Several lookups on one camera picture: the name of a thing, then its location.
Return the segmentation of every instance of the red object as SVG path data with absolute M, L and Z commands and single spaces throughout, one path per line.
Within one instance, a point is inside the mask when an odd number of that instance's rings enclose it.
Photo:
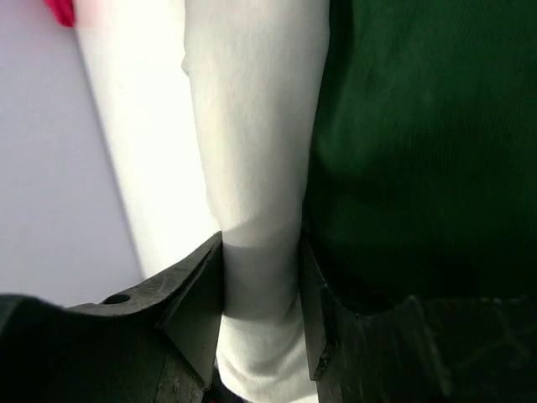
M 52 13 L 64 27 L 75 26 L 75 6 L 73 0 L 44 0 Z

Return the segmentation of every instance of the green garment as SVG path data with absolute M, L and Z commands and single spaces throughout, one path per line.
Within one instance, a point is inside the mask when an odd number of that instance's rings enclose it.
M 533 295 L 537 1 L 332 0 L 330 24 L 304 204 L 324 271 L 357 299 Z

